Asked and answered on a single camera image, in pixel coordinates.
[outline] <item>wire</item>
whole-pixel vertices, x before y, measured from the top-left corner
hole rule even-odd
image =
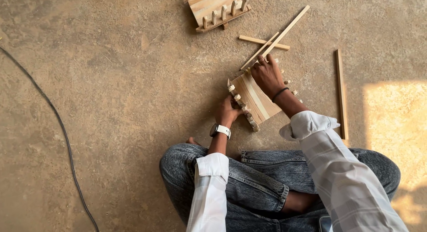
[[[83,203],[83,206],[84,206],[84,208],[86,210],[86,213],[89,215],[89,218],[91,218],[91,221],[92,221],[93,225],[95,226],[95,229],[97,230],[97,232],[99,232],[98,225],[95,222],[95,220],[93,219],[92,214],[89,212],[88,206],[86,205],[86,202],[85,202],[85,200],[83,198],[82,190],[80,189],[79,183],[77,182],[76,171],[74,170],[73,154],[71,152],[71,146],[70,146],[70,142],[68,140],[67,131],[65,130],[64,124],[62,123],[61,117],[59,116],[58,112],[56,111],[56,108],[50,102],[49,98],[41,90],[41,88],[37,85],[37,83],[34,81],[33,77],[31,77],[31,75],[27,72],[27,70],[25,70],[25,68],[23,66],[21,66],[19,64],[19,62],[16,59],[14,59],[14,57],[11,54],[9,54],[6,50],[4,50],[2,47],[0,47],[0,49],[25,73],[25,75],[29,78],[29,80],[31,80],[32,84],[34,84],[34,86],[37,88],[37,90],[43,95],[43,97],[45,98],[46,102],[50,105],[50,107],[52,108],[53,112],[55,113],[56,118],[58,119],[59,124],[61,125],[62,132],[64,133],[65,141],[67,142],[68,154],[70,155],[71,171],[73,173],[74,182],[76,183],[76,187],[77,187],[77,190],[78,190],[78,192],[80,194],[80,198],[82,199],[82,203]]]

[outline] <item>foot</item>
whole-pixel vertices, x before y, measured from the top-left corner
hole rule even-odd
[[[284,213],[304,213],[314,202],[319,199],[318,194],[289,191],[285,205],[282,208]]]
[[[198,142],[194,141],[194,138],[193,138],[193,137],[189,137],[189,138],[187,139],[187,141],[185,141],[185,143],[191,143],[191,144],[195,144],[195,145],[199,145],[199,146],[201,146],[201,145],[200,145],[200,143],[198,143]]]

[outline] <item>man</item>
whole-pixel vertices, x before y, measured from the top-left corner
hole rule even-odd
[[[242,110],[229,96],[215,114],[209,149],[190,137],[160,161],[169,197],[187,231],[319,231],[330,215],[333,231],[407,231],[390,200],[400,171],[386,156],[348,149],[336,119],[309,111],[285,87],[278,65],[251,68],[262,91],[291,119],[280,135],[302,150],[244,151],[225,156],[229,129]]]

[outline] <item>black wristband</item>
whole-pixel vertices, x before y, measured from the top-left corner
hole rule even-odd
[[[277,93],[276,93],[276,95],[274,95],[274,97],[271,99],[271,101],[274,103],[274,99],[277,97],[277,96],[279,96],[279,94],[281,94],[283,91],[285,91],[286,89],[289,89],[289,87],[285,87],[284,89],[282,89],[282,90],[280,90],[280,91],[278,91]]]

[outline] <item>jeans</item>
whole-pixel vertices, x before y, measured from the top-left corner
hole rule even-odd
[[[187,224],[194,194],[196,158],[207,148],[194,144],[170,147],[160,160],[169,197]],[[395,194],[400,170],[386,156],[366,149],[350,149],[377,176],[389,200]],[[318,218],[327,215],[321,200],[304,214],[281,213],[289,190],[317,193],[301,150],[243,151],[241,162],[229,158],[227,231],[318,231]]]

